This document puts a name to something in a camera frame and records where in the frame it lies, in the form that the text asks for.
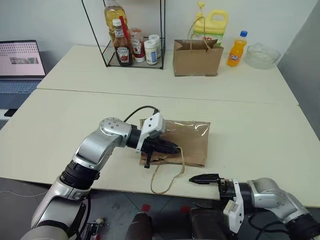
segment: gray panel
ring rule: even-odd
[[[320,138],[320,1],[278,64],[313,130]]]

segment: clear plastic bowl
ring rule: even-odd
[[[269,69],[274,66],[280,53],[261,43],[249,46],[244,56],[244,61],[256,69]]]

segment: paper bag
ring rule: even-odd
[[[224,50],[217,40],[174,40],[175,76],[216,76]]]
[[[182,148],[186,165],[204,167],[208,155],[209,128],[210,122],[166,120],[166,130],[161,138]],[[147,155],[142,153],[140,164],[145,164],[146,159]],[[150,164],[180,164],[181,162],[181,154],[154,152]]]

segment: laptop keyboard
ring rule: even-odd
[[[31,94],[38,82],[3,82],[0,81],[0,94]]]

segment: white table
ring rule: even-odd
[[[139,106],[161,109],[169,120],[211,122],[205,168],[188,166],[167,193],[216,199],[214,185],[188,182],[219,173],[247,181],[269,177],[306,206],[320,206],[320,143],[295,105],[208,101],[125,94],[37,89],[0,131],[0,177],[51,184],[81,141],[106,117],[124,119]],[[152,114],[140,111],[129,121]],[[139,165],[134,149],[116,148],[93,187],[150,193],[155,166]],[[166,189],[180,165],[163,165],[156,191]]]
[[[74,46],[38,88],[298,105],[276,66],[260,70],[241,62],[231,68],[223,55],[216,77],[174,77],[173,52],[167,51],[164,59],[164,70],[106,67],[97,47]]]

